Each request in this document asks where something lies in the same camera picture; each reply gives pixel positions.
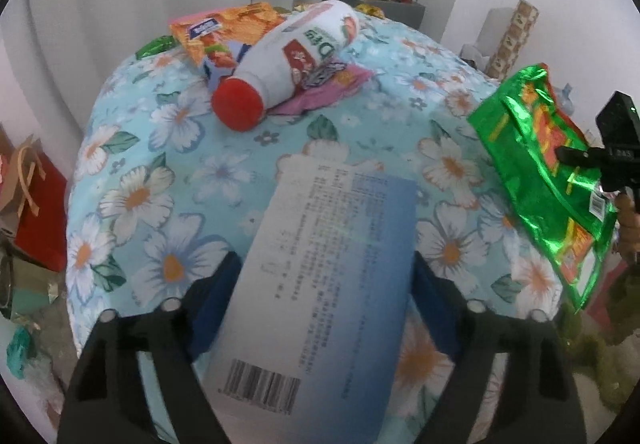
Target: floral fabric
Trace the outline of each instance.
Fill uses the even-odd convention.
[[[68,215],[78,351],[103,309],[148,312],[213,273],[228,250],[244,257],[294,153],[416,180],[416,247],[437,275],[501,314],[556,312],[559,281],[517,226],[466,120],[494,84],[403,24],[360,19],[360,37],[338,58],[373,77],[333,106],[269,116],[251,132],[217,120],[182,48],[128,58],[105,82]],[[415,439],[451,370],[411,306],[381,444]],[[486,433],[503,375],[500,358],[472,440]]]

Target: barcode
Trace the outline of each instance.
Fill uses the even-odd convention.
[[[604,211],[607,202],[595,191],[591,192],[591,200],[589,201],[589,212],[594,215],[599,221],[604,220]]]
[[[300,379],[234,359],[222,393],[264,410],[291,415],[299,387]]]

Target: paper bag handle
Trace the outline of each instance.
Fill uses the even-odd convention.
[[[38,156],[38,152],[34,150],[33,146],[23,146],[22,148],[20,148],[20,150],[18,151],[18,180],[20,181],[20,187],[22,188],[24,197],[27,199],[27,202],[29,203],[29,208],[31,209],[31,213],[33,213],[33,215],[37,217],[38,214],[40,213],[40,208],[38,207],[36,202],[33,200],[31,193],[29,193],[29,185],[27,184],[26,179],[24,178],[24,172],[23,172],[24,154],[26,153],[27,150],[33,151],[33,156],[36,159],[36,166],[38,167],[38,173],[40,175],[40,178],[44,180],[47,177],[47,174],[45,173],[44,168],[42,167],[42,161]]]

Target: green foil package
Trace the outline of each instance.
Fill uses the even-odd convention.
[[[470,115],[516,214],[551,261],[576,310],[600,273],[616,210],[598,190],[600,170],[571,167],[556,147],[586,150],[582,132],[556,107],[545,65],[522,69]]]

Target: red bottle cap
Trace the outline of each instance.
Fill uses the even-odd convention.
[[[246,132],[264,115],[260,94],[242,79],[227,78],[211,97],[211,107],[218,118],[232,130]]]

